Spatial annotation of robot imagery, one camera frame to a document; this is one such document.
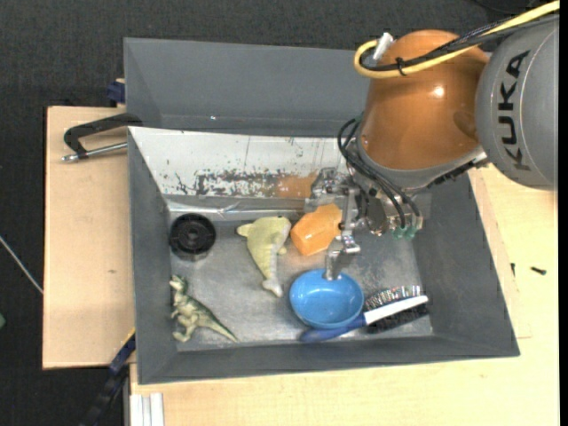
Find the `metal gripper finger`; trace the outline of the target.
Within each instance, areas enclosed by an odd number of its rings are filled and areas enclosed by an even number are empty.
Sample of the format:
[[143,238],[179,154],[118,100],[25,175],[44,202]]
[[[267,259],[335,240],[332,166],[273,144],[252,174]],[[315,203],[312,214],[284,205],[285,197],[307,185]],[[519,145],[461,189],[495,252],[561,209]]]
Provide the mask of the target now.
[[328,204],[343,206],[347,198],[351,178],[338,169],[321,169],[311,184],[311,194],[304,201],[306,208],[317,208]]
[[335,237],[327,248],[325,258],[325,279],[336,280],[341,270],[360,252],[360,246],[351,234]]

